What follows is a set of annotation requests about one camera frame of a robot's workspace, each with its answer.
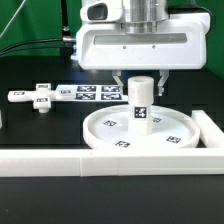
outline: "green background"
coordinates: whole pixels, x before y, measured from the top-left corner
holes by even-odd
[[[21,4],[22,0],[0,1],[0,33]],[[224,79],[224,16],[222,0],[197,0],[199,6],[208,8],[214,16],[214,27],[207,35],[206,67]],[[190,0],[169,0],[169,5],[188,5]],[[69,26],[75,35],[81,21],[79,10],[81,0],[67,0]],[[61,37],[60,0],[27,0],[24,8],[10,26],[7,33],[0,39],[0,49],[11,44],[36,39]],[[20,52],[28,55],[58,55],[58,50],[38,50]]]

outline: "black table surface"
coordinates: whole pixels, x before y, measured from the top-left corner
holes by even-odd
[[[123,72],[134,75],[158,72]],[[82,122],[115,103],[53,102],[47,114],[31,102],[9,103],[10,90],[34,90],[36,83],[115,84],[111,72],[83,71],[60,57],[0,59],[2,149],[82,149]],[[155,104],[188,115],[204,110],[224,129],[224,81],[207,69],[171,71]],[[0,224],[11,223],[223,223],[224,176],[129,176],[0,178]]]

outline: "white circular plate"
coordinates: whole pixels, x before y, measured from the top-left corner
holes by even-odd
[[[178,111],[152,106],[153,131],[128,135],[129,105],[113,106],[90,114],[83,123],[86,143],[93,149],[194,148],[200,131],[193,120]]]

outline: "white cylinder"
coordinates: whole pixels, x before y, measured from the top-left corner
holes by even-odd
[[[154,102],[154,79],[136,76],[128,79],[128,103],[135,107],[150,106]]]
[[[152,133],[154,80],[147,76],[132,77],[128,80],[128,102],[131,106],[128,123],[128,134],[144,136]]]

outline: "black and white tag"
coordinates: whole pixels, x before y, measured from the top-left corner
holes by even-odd
[[[76,100],[95,100],[95,93],[76,93]]]
[[[158,117],[153,118],[154,123],[159,123],[160,121],[162,121],[162,118],[158,118]]]
[[[146,107],[135,107],[134,108],[135,118],[147,118],[147,108]]]
[[[122,148],[128,148],[131,145],[131,143],[119,141],[119,142],[115,143],[115,145],[118,147],[122,147]]]
[[[167,141],[168,142],[172,142],[172,143],[175,143],[175,144],[178,144],[180,142],[181,138],[177,138],[177,137],[173,137],[173,136],[170,136]]]
[[[37,89],[49,89],[49,84],[37,84]]]
[[[101,94],[101,100],[121,100],[121,95],[120,94],[107,94],[107,93],[103,93]]]
[[[47,103],[49,101],[48,98],[37,98],[36,100],[38,103]]]
[[[102,92],[120,92],[120,87],[119,86],[102,86]]]
[[[113,126],[115,126],[115,125],[117,124],[117,122],[107,120],[107,121],[105,121],[103,124],[106,125],[106,126],[113,127]]]
[[[77,92],[96,92],[96,86],[78,86]]]
[[[72,90],[70,89],[64,89],[60,91],[61,95],[71,95],[72,94]]]
[[[14,92],[15,96],[23,96],[25,95],[25,92]]]

